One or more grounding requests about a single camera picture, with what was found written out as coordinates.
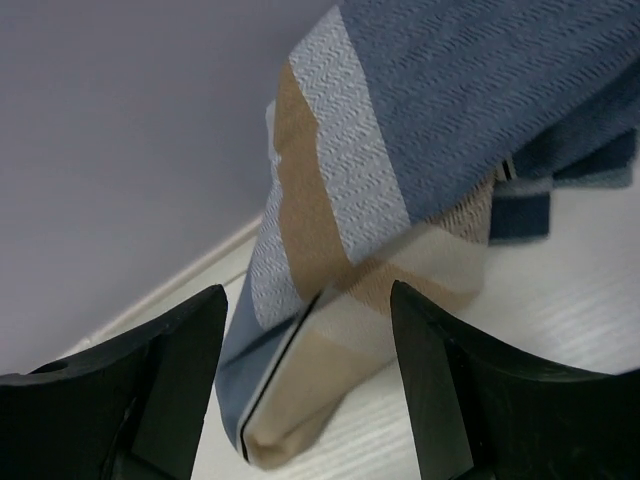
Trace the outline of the blue beige plaid cloth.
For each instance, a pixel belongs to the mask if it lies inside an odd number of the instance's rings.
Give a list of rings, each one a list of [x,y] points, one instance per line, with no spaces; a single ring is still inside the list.
[[[390,293],[456,312],[489,247],[550,230],[557,188],[624,188],[635,1],[344,1],[269,105],[272,186],[222,346],[231,444],[273,470],[396,356]]]

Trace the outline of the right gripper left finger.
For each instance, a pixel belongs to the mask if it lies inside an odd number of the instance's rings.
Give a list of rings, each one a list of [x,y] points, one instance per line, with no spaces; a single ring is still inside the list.
[[[2,376],[2,478],[190,478],[227,309],[210,286],[94,347]]]

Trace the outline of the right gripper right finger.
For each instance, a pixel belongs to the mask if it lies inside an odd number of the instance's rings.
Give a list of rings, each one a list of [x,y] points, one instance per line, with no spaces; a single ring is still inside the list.
[[[511,346],[395,282],[392,328],[424,479],[635,479],[639,374]]]

